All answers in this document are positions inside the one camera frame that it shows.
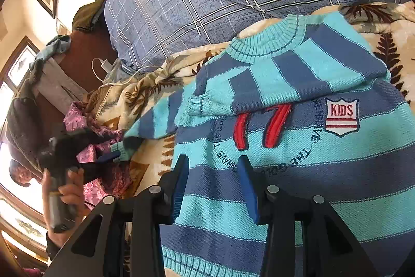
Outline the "person's left hand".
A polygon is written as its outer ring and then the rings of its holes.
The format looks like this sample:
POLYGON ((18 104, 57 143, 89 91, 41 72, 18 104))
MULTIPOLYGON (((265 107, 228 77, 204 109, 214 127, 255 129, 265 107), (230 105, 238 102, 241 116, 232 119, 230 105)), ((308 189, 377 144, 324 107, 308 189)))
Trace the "person's left hand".
POLYGON ((65 242, 71 237, 77 227, 82 223, 84 218, 84 194, 83 181, 84 170, 79 169, 77 172, 69 171, 67 173, 68 184, 60 186, 60 199, 67 205, 77 208, 77 216, 74 219, 74 227, 64 233, 55 233, 51 227, 51 217, 49 212, 49 192, 51 190, 51 175, 47 168, 44 169, 42 179, 42 200, 43 200, 43 216, 46 224, 49 239, 59 248, 63 247, 65 242))

